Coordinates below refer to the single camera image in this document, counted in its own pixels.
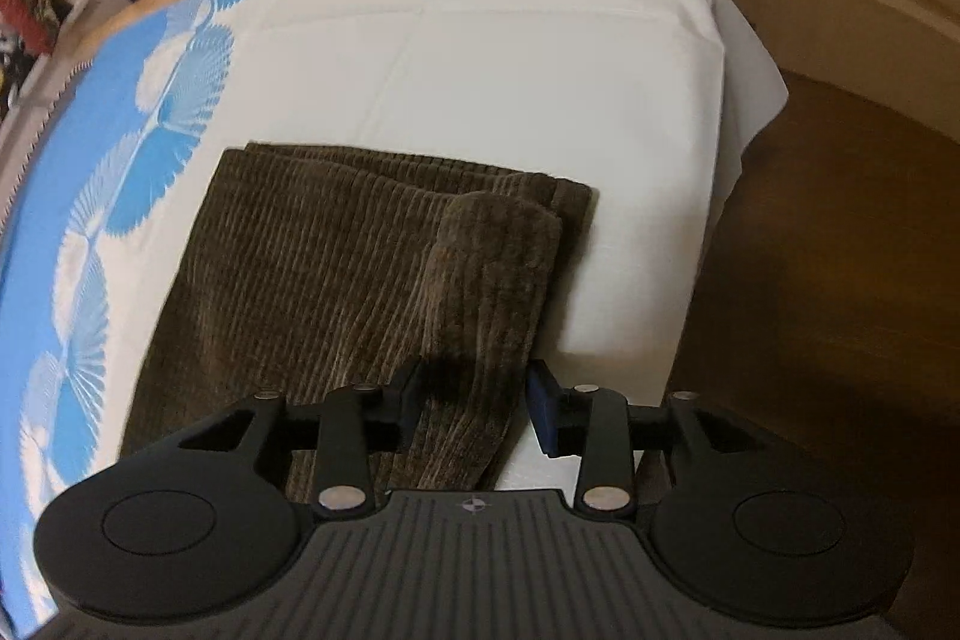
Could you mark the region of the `brown corduroy pants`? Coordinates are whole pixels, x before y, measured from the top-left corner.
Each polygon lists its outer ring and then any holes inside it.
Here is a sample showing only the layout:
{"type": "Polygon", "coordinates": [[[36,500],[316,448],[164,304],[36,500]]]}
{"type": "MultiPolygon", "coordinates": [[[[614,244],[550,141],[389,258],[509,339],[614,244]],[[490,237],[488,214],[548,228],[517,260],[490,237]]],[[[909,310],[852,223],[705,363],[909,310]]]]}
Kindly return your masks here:
{"type": "Polygon", "coordinates": [[[345,146],[223,152],[140,370],[135,453],[259,390],[316,404],[423,360],[377,492],[487,486],[592,193],[539,172],[345,146]]]}

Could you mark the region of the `blue and white bedsheet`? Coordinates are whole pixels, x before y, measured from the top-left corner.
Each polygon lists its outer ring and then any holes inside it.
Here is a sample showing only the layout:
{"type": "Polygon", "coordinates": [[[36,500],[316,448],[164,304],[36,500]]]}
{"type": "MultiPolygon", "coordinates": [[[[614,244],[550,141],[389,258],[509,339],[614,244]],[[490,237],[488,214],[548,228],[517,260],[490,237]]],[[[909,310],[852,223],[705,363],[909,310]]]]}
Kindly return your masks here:
{"type": "Polygon", "coordinates": [[[55,606],[44,507],[117,458],[221,153],[342,145],[589,185],[540,346],[566,383],[664,391],[743,151],[786,103],[732,0],[181,0],[113,35],[26,156],[2,230],[2,604],[55,606]]]}

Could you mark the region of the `dark red garment pile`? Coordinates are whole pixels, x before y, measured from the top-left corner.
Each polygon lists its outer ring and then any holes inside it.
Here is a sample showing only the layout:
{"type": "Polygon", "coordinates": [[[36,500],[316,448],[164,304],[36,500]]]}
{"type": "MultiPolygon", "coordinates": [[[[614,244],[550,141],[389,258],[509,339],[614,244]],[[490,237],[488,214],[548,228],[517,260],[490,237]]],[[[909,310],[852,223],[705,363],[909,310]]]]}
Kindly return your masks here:
{"type": "Polygon", "coordinates": [[[0,0],[2,117],[20,96],[37,60],[53,52],[71,10],[68,0],[0,0]]]}

